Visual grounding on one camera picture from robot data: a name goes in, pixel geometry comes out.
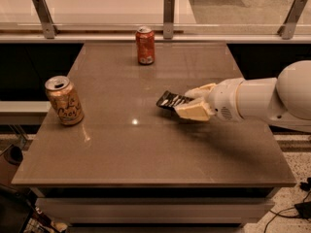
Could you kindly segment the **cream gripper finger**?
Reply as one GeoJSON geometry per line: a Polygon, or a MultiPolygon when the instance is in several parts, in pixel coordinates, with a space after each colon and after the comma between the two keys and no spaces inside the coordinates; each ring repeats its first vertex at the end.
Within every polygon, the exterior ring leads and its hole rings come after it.
{"type": "Polygon", "coordinates": [[[215,83],[207,83],[203,86],[188,90],[185,95],[193,99],[200,97],[207,98],[215,86],[215,83]]]}
{"type": "Polygon", "coordinates": [[[215,114],[205,101],[178,105],[174,110],[179,117],[196,121],[208,121],[215,114]]]}

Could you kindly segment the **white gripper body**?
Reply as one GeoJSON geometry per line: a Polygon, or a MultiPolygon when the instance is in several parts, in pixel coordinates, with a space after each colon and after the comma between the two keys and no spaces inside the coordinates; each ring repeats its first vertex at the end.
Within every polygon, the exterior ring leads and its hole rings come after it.
{"type": "Polygon", "coordinates": [[[237,108],[237,91],[244,82],[243,78],[228,79],[218,83],[208,96],[210,105],[215,116],[223,121],[241,121],[237,108]]]}

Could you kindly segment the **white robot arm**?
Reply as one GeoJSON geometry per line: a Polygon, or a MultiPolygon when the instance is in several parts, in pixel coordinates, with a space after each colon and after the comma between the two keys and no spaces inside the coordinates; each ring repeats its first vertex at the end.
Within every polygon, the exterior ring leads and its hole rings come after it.
{"type": "Polygon", "coordinates": [[[174,108],[181,118],[224,121],[258,118],[269,125],[311,132],[311,61],[297,61],[276,78],[227,79],[186,92],[190,102],[174,108]]]}

